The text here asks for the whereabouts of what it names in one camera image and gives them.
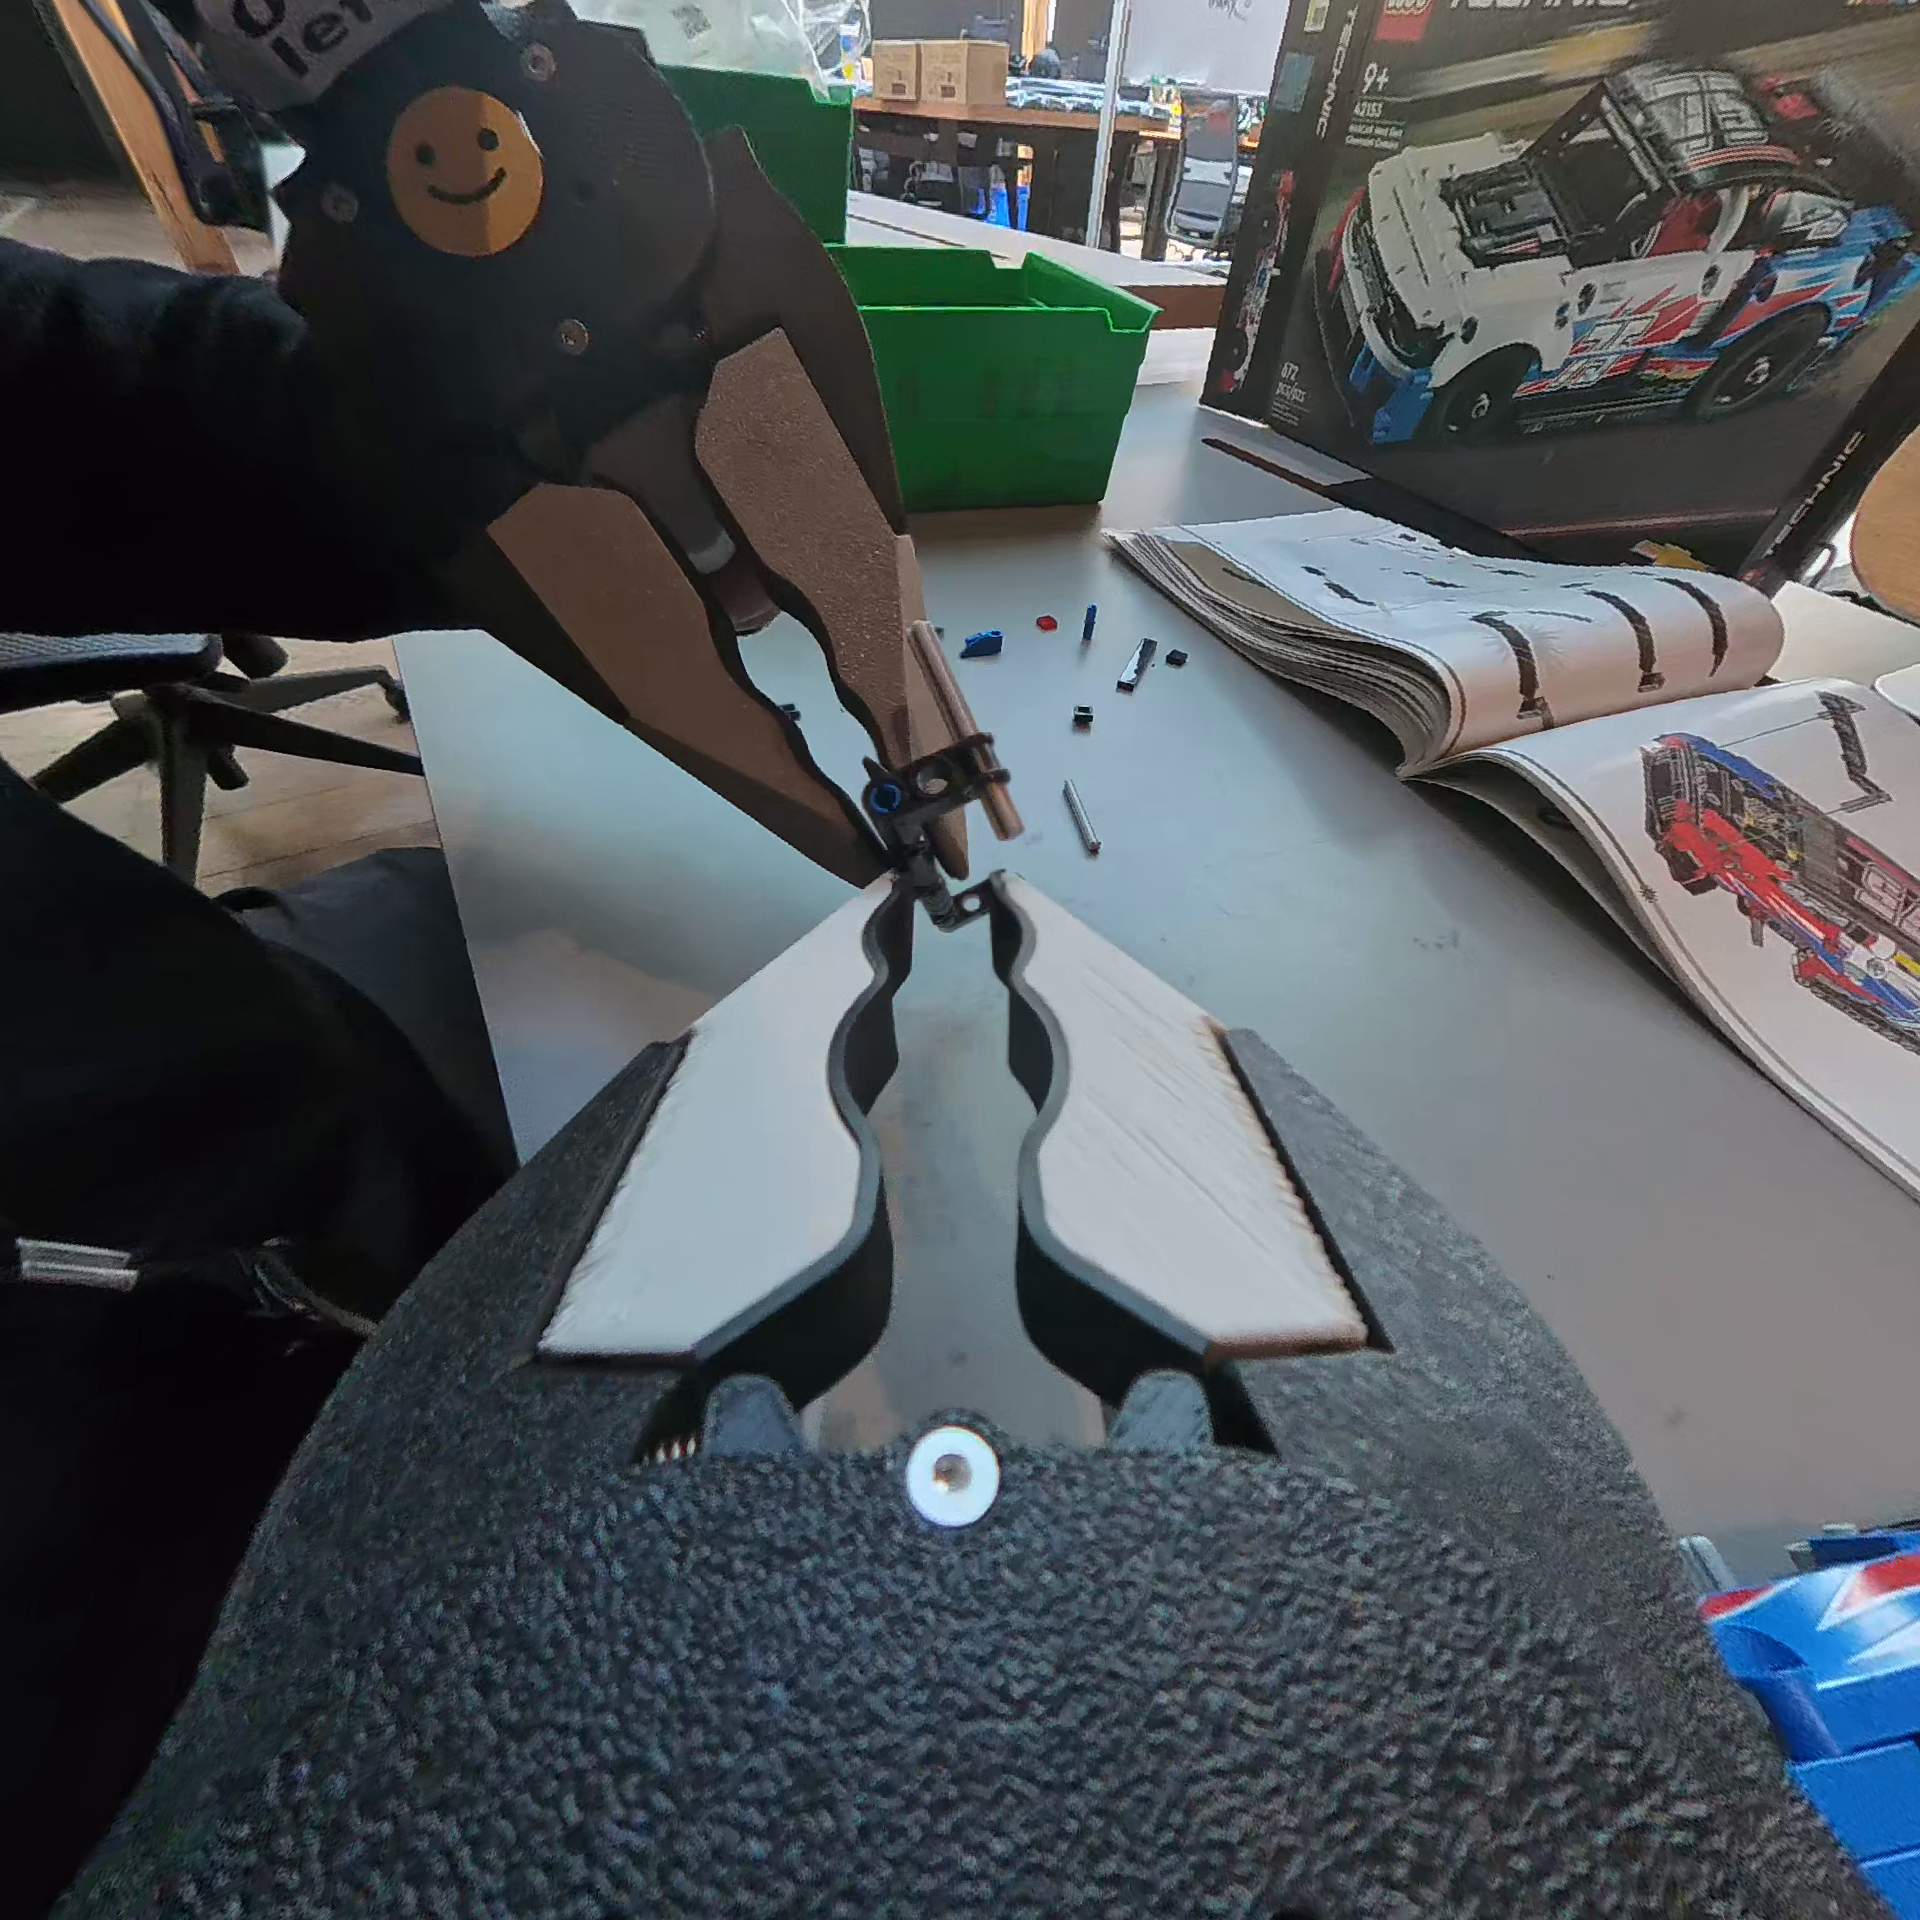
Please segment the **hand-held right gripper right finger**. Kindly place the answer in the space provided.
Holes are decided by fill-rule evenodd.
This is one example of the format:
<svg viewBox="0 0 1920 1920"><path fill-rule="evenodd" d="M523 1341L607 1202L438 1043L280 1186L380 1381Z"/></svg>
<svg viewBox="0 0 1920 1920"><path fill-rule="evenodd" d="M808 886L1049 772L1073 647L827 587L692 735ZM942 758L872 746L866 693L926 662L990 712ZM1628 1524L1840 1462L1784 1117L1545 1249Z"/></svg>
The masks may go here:
<svg viewBox="0 0 1920 1920"><path fill-rule="evenodd" d="M1228 1030L1022 876L990 878L990 950L1034 1110L1026 1338L1115 1418L1170 1378L1212 1441L1270 1448L1237 1368L1363 1351L1371 1319Z"/></svg>

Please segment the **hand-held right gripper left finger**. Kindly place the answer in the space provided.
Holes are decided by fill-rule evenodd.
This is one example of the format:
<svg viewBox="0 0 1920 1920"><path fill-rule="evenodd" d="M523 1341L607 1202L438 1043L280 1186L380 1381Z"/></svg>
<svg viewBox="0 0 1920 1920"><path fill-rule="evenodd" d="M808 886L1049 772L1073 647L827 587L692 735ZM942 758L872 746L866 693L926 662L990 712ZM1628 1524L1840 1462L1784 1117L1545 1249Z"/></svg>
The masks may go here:
<svg viewBox="0 0 1920 1920"><path fill-rule="evenodd" d="M541 1361L761 1375L807 1407L866 1360L895 1296L870 1111L900 1063L915 916L904 879L868 886L668 1048Z"/></svg>

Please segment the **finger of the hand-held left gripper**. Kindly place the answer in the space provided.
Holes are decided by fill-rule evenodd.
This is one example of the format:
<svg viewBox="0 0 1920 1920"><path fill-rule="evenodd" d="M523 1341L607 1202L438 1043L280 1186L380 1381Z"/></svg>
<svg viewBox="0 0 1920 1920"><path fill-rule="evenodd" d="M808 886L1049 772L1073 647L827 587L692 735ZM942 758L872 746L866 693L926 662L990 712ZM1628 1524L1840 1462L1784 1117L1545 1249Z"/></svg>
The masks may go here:
<svg viewBox="0 0 1920 1920"><path fill-rule="evenodd" d="M738 647L644 508L599 486L541 484L488 526L533 601L533 632L583 665L661 755L839 879L866 888L887 853Z"/></svg>
<svg viewBox="0 0 1920 1920"><path fill-rule="evenodd" d="M722 357L695 451L779 603L822 646L878 763L900 772L956 747L975 724L948 715L926 663L915 542L883 508L786 330ZM700 699L718 738L692 750L692 773L835 876L876 878L881 856L856 850L864 828L793 728L738 667L712 678L731 696Z"/></svg>

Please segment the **black hinge plate brick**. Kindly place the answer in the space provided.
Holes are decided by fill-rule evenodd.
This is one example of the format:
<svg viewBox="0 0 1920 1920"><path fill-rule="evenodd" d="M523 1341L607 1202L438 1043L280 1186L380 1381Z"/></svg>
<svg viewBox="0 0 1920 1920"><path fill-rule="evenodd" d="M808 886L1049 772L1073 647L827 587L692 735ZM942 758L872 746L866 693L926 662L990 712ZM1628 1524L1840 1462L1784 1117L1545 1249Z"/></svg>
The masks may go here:
<svg viewBox="0 0 1920 1920"><path fill-rule="evenodd" d="M924 819L968 803L992 808L1001 803L1010 781L988 731L967 731L898 770L868 762L868 776L860 803L884 837L892 835L891 828L908 819ZM868 809L866 789L876 778L896 780L902 788L902 806L891 817Z"/></svg>
<svg viewBox="0 0 1920 1920"><path fill-rule="evenodd" d="M889 831L892 872L936 929L952 934L988 923L988 900L970 879L972 853L962 809L895 823Z"/></svg>

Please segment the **person's left forearm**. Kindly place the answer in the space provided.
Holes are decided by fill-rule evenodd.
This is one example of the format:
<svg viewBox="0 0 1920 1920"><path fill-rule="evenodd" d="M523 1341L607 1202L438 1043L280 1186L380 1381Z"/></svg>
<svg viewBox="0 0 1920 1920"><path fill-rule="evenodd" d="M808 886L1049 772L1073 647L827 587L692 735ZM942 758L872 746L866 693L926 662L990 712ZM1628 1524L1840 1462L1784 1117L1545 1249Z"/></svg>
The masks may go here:
<svg viewBox="0 0 1920 1920"><path fill-rule="evenodd" d="M263 279L2 244L9 634L464 630L446 568L505 477L337 382Z"/></svg>

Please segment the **grey desk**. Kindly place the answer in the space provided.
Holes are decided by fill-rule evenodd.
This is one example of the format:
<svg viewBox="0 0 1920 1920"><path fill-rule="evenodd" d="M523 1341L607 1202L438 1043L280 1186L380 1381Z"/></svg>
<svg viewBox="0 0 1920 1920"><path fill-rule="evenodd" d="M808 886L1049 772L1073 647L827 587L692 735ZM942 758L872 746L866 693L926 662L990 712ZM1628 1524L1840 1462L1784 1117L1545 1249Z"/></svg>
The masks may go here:
<svg viewBox="0 0 1920 1920"><path fill-rule="evenodd" d="M933 622L1004 632L956 675L1026 831L996 845L972 809L975 874L1013 868L1257 1031L1478 1236L1673 1532L1757 1577L1819 1524L1915 1515L1916 1204L1526 837L1396 780L1363 713L1260 674L1117 561L1105 522L1316 508L1212 437L1250 432L1144 386L1101 508L919 520ZM1152 667L1118 691L1148 635ZM851 892L493 635L403 635L396 658L531 1158Z"/></svg>

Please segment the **green storage bin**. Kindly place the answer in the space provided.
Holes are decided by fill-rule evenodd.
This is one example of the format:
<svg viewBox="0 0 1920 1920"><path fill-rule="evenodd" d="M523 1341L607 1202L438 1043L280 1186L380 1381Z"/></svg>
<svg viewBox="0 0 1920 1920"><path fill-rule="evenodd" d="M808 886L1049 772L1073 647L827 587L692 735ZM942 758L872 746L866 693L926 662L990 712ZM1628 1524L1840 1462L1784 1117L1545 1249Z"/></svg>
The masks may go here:
<svg viewBox="0 0 1920 1920"><path fill-rule="evenodd" d="M852 106L794 75L666 65L703 133L738 130L828 245L876 363L907 509L1093 508L1159 308L1049 251L851 233Z"/></svg>

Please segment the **wooden background table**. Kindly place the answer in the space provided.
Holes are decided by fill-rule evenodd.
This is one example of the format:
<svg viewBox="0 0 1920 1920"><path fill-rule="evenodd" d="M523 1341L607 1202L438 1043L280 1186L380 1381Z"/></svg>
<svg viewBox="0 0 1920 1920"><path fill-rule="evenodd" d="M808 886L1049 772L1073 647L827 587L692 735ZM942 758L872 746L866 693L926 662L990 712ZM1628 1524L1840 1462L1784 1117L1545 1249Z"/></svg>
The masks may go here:
<svg viewBox="0 0 1920 1920"><path fill-rule="evenodd" d="M851 189L908 199L930 168L936 201L964 213L1002 170L1015 180L1008 211L1024 213L1026 231L1110 251L1142 168L1142 257L1166 253L1185 168L1182 133L1166 122L1118 111L1105 128L1098 111L1066 108L860 97L852 128Z"/></svg>

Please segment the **brown wooden plank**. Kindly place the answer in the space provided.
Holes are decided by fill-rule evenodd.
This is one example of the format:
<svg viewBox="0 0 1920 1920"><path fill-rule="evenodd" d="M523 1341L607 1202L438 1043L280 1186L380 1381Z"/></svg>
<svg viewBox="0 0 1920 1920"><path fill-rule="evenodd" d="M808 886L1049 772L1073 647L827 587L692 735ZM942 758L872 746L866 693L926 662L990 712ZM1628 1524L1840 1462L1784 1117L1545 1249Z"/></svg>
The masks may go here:
<svg viewBox="0 0 1920 1920"><path fill-rule="evenodd" d="M123 6L36 2L34 8L75 83L98 108L181 263L197 273L238 276L228 231L205 216L197 198L198 161L189 147L197 135L192 111L145 57Z"/></svg>

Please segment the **open instruction booklet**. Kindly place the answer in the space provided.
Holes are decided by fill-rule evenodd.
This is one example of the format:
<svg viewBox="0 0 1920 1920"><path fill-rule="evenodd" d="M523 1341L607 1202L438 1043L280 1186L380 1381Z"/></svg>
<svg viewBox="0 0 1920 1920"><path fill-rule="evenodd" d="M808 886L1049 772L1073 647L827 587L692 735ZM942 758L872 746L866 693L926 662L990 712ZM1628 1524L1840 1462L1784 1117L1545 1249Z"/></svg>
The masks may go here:
<svg viewBox="0 0 1920 1920"><path fill-rule="evenodd" d="M1109 544L1262 672L1385 726L1401 780L1519 828L1916 1194L1916 713L1874 684L1782 678L1767 591L1478 555L1343 508Z"/></svg>

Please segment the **black office chair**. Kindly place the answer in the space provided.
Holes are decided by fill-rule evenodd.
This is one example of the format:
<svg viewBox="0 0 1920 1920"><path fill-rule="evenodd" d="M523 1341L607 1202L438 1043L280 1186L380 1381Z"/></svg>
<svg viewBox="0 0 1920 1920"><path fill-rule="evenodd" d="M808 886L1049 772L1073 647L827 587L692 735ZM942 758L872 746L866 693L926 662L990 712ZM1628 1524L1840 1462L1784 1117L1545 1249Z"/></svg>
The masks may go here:
<svg viewBox="0 0 1920 1920"><path fill-rule="evenodd" d="M158 863L198 881L208 791L250 784L240 754L420 778L420 755L299 719L299 709L374 690L401 721L408 693L389 665L293 670L265 634L95 634L2 637L2 712L98 705L108 721L29 773L53 803L73 803L146 770L157 776Z"/></svg>

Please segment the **black badge reel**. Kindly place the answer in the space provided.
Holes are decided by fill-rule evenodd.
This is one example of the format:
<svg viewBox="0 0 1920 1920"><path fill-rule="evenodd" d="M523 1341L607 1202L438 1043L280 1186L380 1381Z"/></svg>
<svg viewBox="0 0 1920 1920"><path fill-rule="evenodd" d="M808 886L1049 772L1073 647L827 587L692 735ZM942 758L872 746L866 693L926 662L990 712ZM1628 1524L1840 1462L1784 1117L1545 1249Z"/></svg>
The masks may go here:
<svg viewBox="0 0 1920 1920"><path fill-rule="evenodd" d="M280 1242L187 1260L5 1234L2 1279L116 1297L206 1296L240 1301L250 1313L369 1338L378 1317L346 1307L308 1283Z"/></svg>

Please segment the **black toy car set box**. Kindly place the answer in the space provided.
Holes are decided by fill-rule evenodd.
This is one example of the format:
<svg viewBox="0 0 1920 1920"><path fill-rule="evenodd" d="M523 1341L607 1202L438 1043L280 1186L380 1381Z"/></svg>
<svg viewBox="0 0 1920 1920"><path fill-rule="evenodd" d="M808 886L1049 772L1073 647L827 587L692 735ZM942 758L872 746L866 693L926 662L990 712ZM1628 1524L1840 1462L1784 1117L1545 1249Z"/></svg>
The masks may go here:
<svg viewBox="0 0 1920 1920"><path fill-rule="evenodd" d="M1916 323L1916 3L1301 3L1202 404L1444 538L1776 585Z"/></svg>

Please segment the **partly built toy car model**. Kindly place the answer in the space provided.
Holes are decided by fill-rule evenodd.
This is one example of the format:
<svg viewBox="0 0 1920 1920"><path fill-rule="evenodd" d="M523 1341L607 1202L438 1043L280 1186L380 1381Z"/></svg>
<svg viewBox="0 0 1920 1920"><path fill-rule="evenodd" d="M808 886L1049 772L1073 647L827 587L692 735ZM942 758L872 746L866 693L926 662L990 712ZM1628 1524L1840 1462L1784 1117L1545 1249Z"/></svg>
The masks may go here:
<svg viewBox="0 0 1920 1920"><path fill-rule="evenodd" d="M1831 1526L1793 1572L1696 1611L1786 1763L1885 1906L1918 1913L1918 1520Z"/></svg>

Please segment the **wooden document stand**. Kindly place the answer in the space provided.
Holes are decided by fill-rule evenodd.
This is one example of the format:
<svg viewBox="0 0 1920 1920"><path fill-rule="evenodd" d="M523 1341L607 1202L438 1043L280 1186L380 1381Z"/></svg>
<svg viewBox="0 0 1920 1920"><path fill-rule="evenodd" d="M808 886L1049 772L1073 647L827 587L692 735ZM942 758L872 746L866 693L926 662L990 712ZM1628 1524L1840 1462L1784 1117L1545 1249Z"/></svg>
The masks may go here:
<svg viewBox="0 0 1920 1920"><path fill-rule="evenodd" d="M1879 467L1850 531L1858 587L1883 611L1918 624L1918 430Z"/></svg>

